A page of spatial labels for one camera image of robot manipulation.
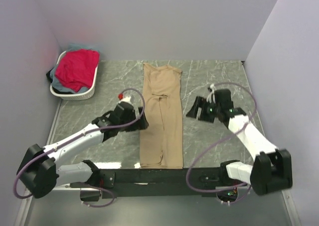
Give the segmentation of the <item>beige t shirt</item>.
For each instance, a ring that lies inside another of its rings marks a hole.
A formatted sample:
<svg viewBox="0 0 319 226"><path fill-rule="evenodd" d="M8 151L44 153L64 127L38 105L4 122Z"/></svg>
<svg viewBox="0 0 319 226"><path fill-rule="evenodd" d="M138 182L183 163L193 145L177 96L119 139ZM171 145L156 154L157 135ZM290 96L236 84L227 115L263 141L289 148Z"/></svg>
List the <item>beige t shirt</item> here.
<svg viewBox="0 0 319 226"><path fill-rule="evenodd" d="M183 167L182 71L144 63L143 97L149 123L140 132L140 165L149 169Z"/></svg>

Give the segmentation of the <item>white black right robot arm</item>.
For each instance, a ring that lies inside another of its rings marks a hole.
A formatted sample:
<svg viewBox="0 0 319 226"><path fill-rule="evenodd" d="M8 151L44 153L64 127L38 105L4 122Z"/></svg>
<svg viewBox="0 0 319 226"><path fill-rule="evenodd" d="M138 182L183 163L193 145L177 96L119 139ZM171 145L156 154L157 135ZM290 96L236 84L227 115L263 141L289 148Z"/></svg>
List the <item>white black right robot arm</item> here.
<svg viewBox="0 0 319 226"><path fill-rule="evenodd" d="M246 183L259 196L293 186L291 154L267 140L247 113L234 106L229 89L211 90L207 98L197 96L187 117L209 123L218 119L241 141L253 159L252 165L238 160L223 162L217 170L217 178L203 176L204 182L218 181L222 186Z"/></svg>

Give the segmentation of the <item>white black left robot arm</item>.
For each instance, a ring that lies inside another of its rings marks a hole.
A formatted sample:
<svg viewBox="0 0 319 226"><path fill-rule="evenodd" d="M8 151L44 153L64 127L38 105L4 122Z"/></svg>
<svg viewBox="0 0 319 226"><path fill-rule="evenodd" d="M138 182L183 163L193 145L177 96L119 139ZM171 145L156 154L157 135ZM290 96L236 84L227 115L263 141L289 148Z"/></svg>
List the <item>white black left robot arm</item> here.
<svg viewBox="0 0 319 226"><path fill-rule="evenodd" d="M95 118L79 132L51 145L32 145L18 168L16 180L21 181L30 194L39 199L56 186L84 183L88 187L100 188L105 183L101 170L90 160L75 165L65 162L76 154L117 136L120 132L144 130L149 124L145 108L138 108L139 115L131 102L120 101L114 110Z"/></svg>

